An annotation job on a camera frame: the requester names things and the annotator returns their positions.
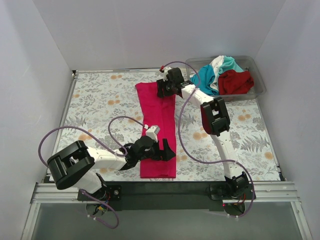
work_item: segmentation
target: patterned table surface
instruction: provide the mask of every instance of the patterned table surface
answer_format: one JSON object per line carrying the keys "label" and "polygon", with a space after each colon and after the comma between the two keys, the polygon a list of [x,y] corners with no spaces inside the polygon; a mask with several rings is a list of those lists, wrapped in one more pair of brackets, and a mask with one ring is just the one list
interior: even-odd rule
{"label": "patterned table surface", "polygon": [[[119,148],[108,134],[109,121],[120,115],[143,121],[140,103],[135,89],[137,83],[149,83],[161,79],[158,71],[92,72],[80,73],[64,125],[84,128],[112,149]],[[177,97],[175,121],[184,99]],[[231,119],[232,144],[240,163],[250,172],[254,181],[279,181],[274,154],[256,100],[227,102]],[[220,159],[210,136],[202,128],[200,109],[187,104],[181,120],[183,143],[188,151],[202,161]],[[121,144],[132,143],[141,136],[141,126],[128,119],[113,122],[112,132]],[[177,139],[177,171],[175,179],[140,178],[140,163],[132,169],[117,171],[100,169],[106,181],[224,181],[222,164],[202,164],[191,160]],[[101,148],[91,137],[78,130],[64,129],[58,142],[61,150],[76,140],[94,148]]]}

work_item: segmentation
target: magenta towel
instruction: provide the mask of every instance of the magenta towel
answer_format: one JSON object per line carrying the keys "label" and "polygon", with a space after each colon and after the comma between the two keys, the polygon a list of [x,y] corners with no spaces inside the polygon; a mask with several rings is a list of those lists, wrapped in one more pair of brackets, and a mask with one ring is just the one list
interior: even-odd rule
{"label": "magenta towel", "polygon": [[[167,139],[169,146],[174,153],[177,152],[175,105],[176,95],[157,97],[157,83],[138,83],[135,85],[143,113],[143,124],[149,127],[158,125],[160,131],[157,134],[159,147],[164,149],[162,139]],[[140,177],[151,178],[175,178],[177,170],[176,157],[169,161],[155,161],[145,159],[141,161]]]}

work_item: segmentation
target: white wall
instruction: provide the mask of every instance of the white wall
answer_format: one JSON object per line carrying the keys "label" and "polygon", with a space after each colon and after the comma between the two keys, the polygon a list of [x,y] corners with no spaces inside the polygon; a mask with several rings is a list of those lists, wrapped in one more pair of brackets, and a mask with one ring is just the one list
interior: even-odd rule
{"label": "white wall", "polygon": [[71,69],[254,57],[285,0],[33,0]]}
{"label": "white wall", "polygon": [[[71,72],[32,0],[0,0],[0,239],[20,239]],[[48,157],[54,138],[43,155]]]}
{"label": "white wall", "polygon": [[275,153],[293,180],[313,239],[320,239],[320,1],[287,0],[255,61],[259,102]]}

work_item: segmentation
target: plastic container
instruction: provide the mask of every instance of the plastic container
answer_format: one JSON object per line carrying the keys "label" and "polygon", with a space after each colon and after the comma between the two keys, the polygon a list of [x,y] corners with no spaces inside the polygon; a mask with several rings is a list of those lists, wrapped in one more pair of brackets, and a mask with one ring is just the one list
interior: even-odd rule
{"label": "plastic container", "polygon": [[[199,71],[203,66],[210,64],[216,57],[217,56],[206,58],[189,58],[186,63],[190,64],[195,70]],[[252,100],[257,96],[264,94],[266,92],[266,87],[255,61],[249,56],[233,56],[233,58],[244,71],[250,72],[254,81],[254,86],[247,94],[215,95],[214,97],[222,97],[225,101],[243,101]],[[187,79],[190,80],[190,75],[194,74],[194,71],[187,66],[186,74]]]}

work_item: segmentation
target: cable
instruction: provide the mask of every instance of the cable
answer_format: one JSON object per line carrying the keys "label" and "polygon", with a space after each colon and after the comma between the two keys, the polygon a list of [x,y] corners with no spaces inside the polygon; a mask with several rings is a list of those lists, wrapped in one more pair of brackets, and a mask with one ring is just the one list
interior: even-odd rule
{"label": "cable", "polygon": [[118,142],[118,140],[117,140],[117,139],[112,135],[112,133],[111,133],[111,124],[112,124],[112,122],[113,122],[114,120],[117,120],[117,119],[130,119],[130,120],[132,120],[132,121],[135,121],[137,124],[140,124],[142,127],[144,127],[144,125],[143,125],[141,122],[139,122],[138,120],[135,120],[133,117],[129,117],[129,116],[116,116],[116,117],[114,117],[114,118],[111,119],[111,121],[110,121],[109,124],[108,124],[108,132],[109,132],[109,135],[110,135],[110,137],[113,139],[113,141],[116,142],[116,144],[118,144],[119,146],[121,146],[122,148],[124,148],[124,146],[122,146],[121,143]]}
{"label": "cable", "polygon": [[107,198],[107,200],[105,200],[105,202],[104,202],[105,204],[108,204],[108,203],[109,203],[109,200],[110,200],[110,198],[111,198],[111,197],[110,197],[110,193],[108,192],[107,194],[105,194],[105,196],[106,196],[106,198]]}
{"label": "cable", "polygon": [[39,143],[39,147],[38,147],[38,155],[39,155],[39,158],[41,160],[41,162],[46,166],[48,167],[48,164],[45,162],[45,160],[43,159],[42,155],[41,155],[41,148],[42,148],[42,145],[44,143],[44,141],[46,140],[46,138],[51,135],[52,133],[54,133],[55,131],[58,131],[60,129],[77,129],[85,134],[88,134],[91,138],[93,138],[94,140],[96,140],[97,143],[99,143],[102,147],[104,147],[105,149],[107,149],[109,152],[111,152],[112,154],[114,155],[117,155],[119,157],[125,157],[127,154],[128,154],[128,151],[127,149],[120,143],[118,142],[115,137],[111,134],[111,130],[110,130],[110,125],[111,123],[116,120],[116,119],[119,119],[119,118],[126,118],[126,119],[131,119],[133,121],[135,121],[136,123],[140,124],[141,126],[144,126],[141,122],[135,120],[134,118],[132,117],[129,117],[129,116],[117,116],[117,117],[114,117],[113,119],[111,119],[111,121],[109,122],[109,125],[108,125],[108,132],[110,134],[110,137],[124,150],[124,154],[119,154],[119,153],[116,153],[115,151],[113,151],[111,148],[109,148],[107,145],[105,145],[102,141],[100,141],[98,138],[96,138],[94,135],[92,135],[90,132],[84,130],[83,128],[80,128],[80,127],[77,127],[77,126],[60,126],[60,127],[57,127],[55,129],[52,129],[51,131],[49,131],[40,141]]}
{"label": "cable", "polygon": [[88,134],[91,138],[93,138],[94,140],[96,140],[97,143],[99,143],[102,147],[106,148],[109,152],[111,152],[111,153],[114,154],[114,155],[117,155],[117,156],[120,156],[120,157],[125,157],[125,156],[128,154],[127,149],[126,149],[124,146],[122,146],[121,144],[120,144],[120,146],[121,146],[122,149],[124,149],[124,154],[118,154],[118,153],[116,153],[116,152],[113,151],[111,148],[109,148],[107,145],[105,145],[102,141],[100,141],[98,138],[96,138],[95,136],[93,136],[90,132],[88,132],[88,131],[80,128],[80,127],[77,127],[77,126],[60,126],[60,127],[57,127],[57,128],[55,128],[55,129],[52,129],[51,131],[49,131],[49,132],[42,138],[42,140],[40,141],[40,144],[39,144],[39,147],[38,147],[38,155],[39,155],[39,158],[40,158],[41,162],[42,162],[46,167],[48,167],[48,164],[45,162],[45,160],[43,159],[43,157],[42,157],[42,155],[41,155],[42,145],[43,145],[44,141],[46,140],[46,138],[47,138],[50,134],[52,134],[52,133],[54,133],[55,131],[58,131],[58,130],[60,130],[60,129],[77,129],[77,130],[80,130],[81,132],[84,132],[85,134]]}
{"label": "cable", "polygon": [[104,203],[103,201],[100,201],[100,200],[96,199],[95,197],[91,196],[90,194],[88,194],[88,193],[87,193],[85,190],[83,190],[83,189],[80,189],[80,192],[81,192],[83,195],[85,195],[86,197],[92,199],[93,201],[96,201],[96,202],[98,202],[98,203],[106,206],[107,209],[110,209],[110,210],[113,212],[113,214],[114,214],[114,216],[115,216],[115,218],[116,218],[116,224],[115,224],[114,226],[112,226],[112,225],[110,225],[109,223],[103,221],[102,219],[100,219],[100,218],[98,218],[98,217],[95,217],[95,216],[93,216],[93,215],[89,215],[91,218],[93,218],[94,220],[97,220],[98,222],[102,223],[103,225],[105,225],[106,227],[108,227],[108,228],[110,228],[110,229],[115,229],[115,228],[117,228],[117,227],[119,226],[119,216],[118,216],[117,212],[116,212],[111,206],[109,206],[108,204]]}
{"label": "cable", "polygon": [[[187,105],[187,103],[189,102],[189,100],[191,99],[191,97],[193,96],[193,94],[195,93],[195,91],[197,90],[199,84],[201,83],[201,79],[200,79],[200,76],[198,74],[198,72],[191,66],[189,65],[188,63],[186,62],[183,62],[183,61],[172,61],[172,62],[169,62],[167,63],[166,65],[163,66],[163,68],[165,68],[166,66],[170,65],[170,64],[174,64],[174,63],[179,63],[179,64],[185,64],[187,65],[188,67],[190,67],[196,74],[196,76],[198,77],[198,84],[195,86],[194,90],[192,91],[192,93],[190,94],[190,96],[186,99],[186,101],[184,102],[182,108],[181,108],[181,111],[180,111],[180,114],[179,114],[179,119],[178,119],[178,136],[179,136],[179,141],[180,141],[180,144],[184,150],[184,152],[194,161],[198,162],[198,163],[201,163],[201,164],[219,164],[219,163],[236,163],[238,164],[240,167],[243,168],[243,170],[245,171],[245,173],[248,175],[249,179],[250,179],[250,182],[252,184],[252,199],[251,199],[251,202],[250,202],[250,205],[247,209],[247,211],[245,211],[244,213],[242,213],[241,215],[239,216],[231,216],[233,218],[241,218],[241,217],[244,217],[249,211],[250,209],[252,208],[252,205],[253,205],[253,202],[254,202],[254,199],[255,199],[255,186],[254,186],[254,181],[251,177],[251,175],[249,174],[248,170],[241,164],[239,163],[238,161],[235,161],[235,160],[231,160],[231,159],[225,159],[225,160],[218,160],[218,161],[201,161],[201,160],[198,160],[196,159],[195,157],[191,156],[191,154],[187,151],[184,143],[182,142],[182,137],[181,137],[181,118],[182,118],[182,113],[184,112],[184,109]],[[211,214],[216,214],[216,215],[222,215],[222,216],[225,216],[224,214],[219,214],[219,213],[211,213]]]}
{"label": "cable", "polygon": [[237,202],[233,203],[233,205],[238,205],[238,203],[240,203],[240,200],[241,200],[241,196]]}
{"label": "cable", "polygon": [[244,203],[245,203],[245,200],[246,200],[246,194],[244,193],[244,194],[243,194],[243,201],[242,201],[239,205],[244,204]]}

